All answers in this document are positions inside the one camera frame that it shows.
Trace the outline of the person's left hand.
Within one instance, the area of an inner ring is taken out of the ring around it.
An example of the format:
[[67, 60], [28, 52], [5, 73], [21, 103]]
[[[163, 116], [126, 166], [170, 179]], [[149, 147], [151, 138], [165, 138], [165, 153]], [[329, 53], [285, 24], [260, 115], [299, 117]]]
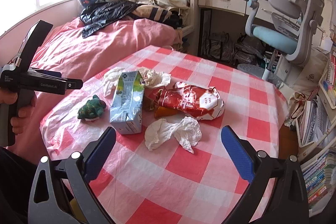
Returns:
[[[1, 89], [0, 98], [1, 103], [12, 105], [18, 100], [18, 94], [8, 91], [7, 89]], [[36, 106], [36, 102], [37, 97], [34, 94], [31, 102], [28, 105], [21, 107], [18, 110], [18, 114], [11, 118], [10, 124], [15, 135], [22, 134], [25, 131]]]

